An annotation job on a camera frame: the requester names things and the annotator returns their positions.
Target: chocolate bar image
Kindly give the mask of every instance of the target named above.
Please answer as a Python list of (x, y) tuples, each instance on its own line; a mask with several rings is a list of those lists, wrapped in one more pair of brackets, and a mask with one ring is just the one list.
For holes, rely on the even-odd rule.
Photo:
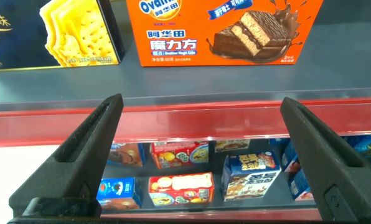
[(264, 47), (280, 51), (291, 39), (269, 12), (248, 11), (234, 24), (231, 31), (241, 40), (253, 56)]

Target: cartoon character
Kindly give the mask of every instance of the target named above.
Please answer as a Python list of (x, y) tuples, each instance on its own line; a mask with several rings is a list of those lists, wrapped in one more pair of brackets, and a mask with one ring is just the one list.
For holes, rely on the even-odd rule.
[(193, 191), (186, 191), (184, 192), (184, 196), (187, 197), (187, 198), (192, 198), (194, 196), (196, 196), (197, 193), (193, 192)]
[(175, 158), (175, 155), (171, 152), (164, 152), (159, 155), (159, 160), (172, 161)]
[(208, 159), (209, 159), (209, 154), (208, 154), (208, 148), (207, 147), (202, 147), (202, 148), (196, 149), (191, 154), (191, 161), (194, 162), (194, 163), (207, 162)]

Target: product label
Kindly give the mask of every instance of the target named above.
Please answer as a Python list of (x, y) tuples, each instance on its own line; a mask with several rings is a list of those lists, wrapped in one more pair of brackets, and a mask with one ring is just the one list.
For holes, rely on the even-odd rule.
[(209, 10), (210, 19), (217, 19), (231, 10), (246, 9), (253, 5), (252, 0), (230, 0), (214, 10)]
[(200, 187), (212, 186), (212, 174), (187, 175), (183, 177), (173, 177), (172, 188), (174, 190), (196, 189)]
[(140, 1), (140, 10), (157, 20), (166, 21), (177, 16), (183, 0)]

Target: cracker image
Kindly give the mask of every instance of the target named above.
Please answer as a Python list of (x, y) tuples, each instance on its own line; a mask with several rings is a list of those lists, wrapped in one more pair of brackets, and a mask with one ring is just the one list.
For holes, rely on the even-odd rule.
[(118, 63), (95, 0), (51, 0), (40, 16), (48, 33), (45, 47), (61, 66)]
[(269, 12), (247, 11), (231, 31), (253, 56), (279, 52), (291, 39)]

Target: store shelf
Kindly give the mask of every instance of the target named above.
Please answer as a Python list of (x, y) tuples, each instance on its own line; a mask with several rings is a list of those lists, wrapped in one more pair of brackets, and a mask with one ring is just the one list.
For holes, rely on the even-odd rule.
[[(217, 211), (226, 212), (232, 211), (234, 208), (238, 211), (242, 210), (278, 210), (278, 209), (309, 209), (315, 208), (313, 200), (295, 202), (292, 199), (291, 191), (288, 186), (289, 174), (280, 173), (277, 179), (273, 182), (271, 187), (268, 189), (266, 195), (263, 198), (254, 198), (252, 200), (237, 200), (232, 202), (223, 202), (222, 196), (222, 169), (224, 159), (227, 154), (245, 154), (249, 152), (259, 151), (274, 151), (279, 160), (280, 148), (278, 146), (268, 145), (267, 140), (256, 140), (252, 141), (249, 149), (237, 150), (230, 152), (214, 153), (213, 144), (210, 144), (210, 157), (209, 163), (196, 164), (192, 166), (177, 167), (170, 169), (157, 169), (154, 161), (148, 155), (147, 163), (144, 167), (125, 167), (125, 166), (114, 166), (107, 165), (103, 178), (115, 178), (115, 177), (135, 177), (143, 191), (143, 203), (139, 210), (123, 210), (119, 212), (105, 212), (104, 215), (119, 215), (123, 216), (125, 213), (136, 214), (140, 217), (143, 213), (157, 213), (162, 215), (172, 212), (210, 212), (215, 213)], [(177, 175), (177, 174), (193, 174), (200, 172), (212, 172), (214, 174), (214, 186), (215, 195), (212, 203), (201, 203), (192, 205), (176, 205), (176, 206), (163, 206), (155, 207), (152, 200), (148, 195), (148, 180), (151, 176), (162, 176), (162, 175)]]
[(60, 144), (122, 93), (123, 142), (287, 136), (285, 96), (339, 134), (371, 133), (371, 1), (327, 0), (292, 66), (141, 68), (124, 1), (119, 66), (0, 72), (0, 146)]

